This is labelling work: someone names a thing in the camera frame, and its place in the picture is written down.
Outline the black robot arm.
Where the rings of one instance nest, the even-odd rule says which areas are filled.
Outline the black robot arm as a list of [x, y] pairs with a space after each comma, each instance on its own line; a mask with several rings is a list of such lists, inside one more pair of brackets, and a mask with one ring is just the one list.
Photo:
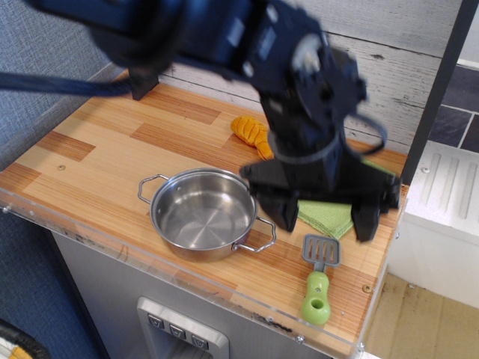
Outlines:
[[86, 25], [94, 43], [139, 80], [173, 63], [250, 84], [274, 157], [240, 174], [267, 215], [292, 230], [300, 200], [350, 203], [359, 241], [400, 203], [400, 178], [366, 165], [345, 136], [367, 97], [356, 61], [319, 22], [282, 1], [33, 1]]

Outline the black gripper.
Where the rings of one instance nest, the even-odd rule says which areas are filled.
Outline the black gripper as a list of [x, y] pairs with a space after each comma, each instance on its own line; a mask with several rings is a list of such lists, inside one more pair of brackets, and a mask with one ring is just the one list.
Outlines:
[[289, 164], [278, 159], [256, 162], [240, 169], [250, 192], [275, 225], [293, 232], [299, 200], [336, 203], [378, 201], [379, 205], [354, 203], [351, 211], [357, 240], [374, 239], [381, 211], [400, 203], [401, 180], [365, 159], [334, 153], [333, 159]]

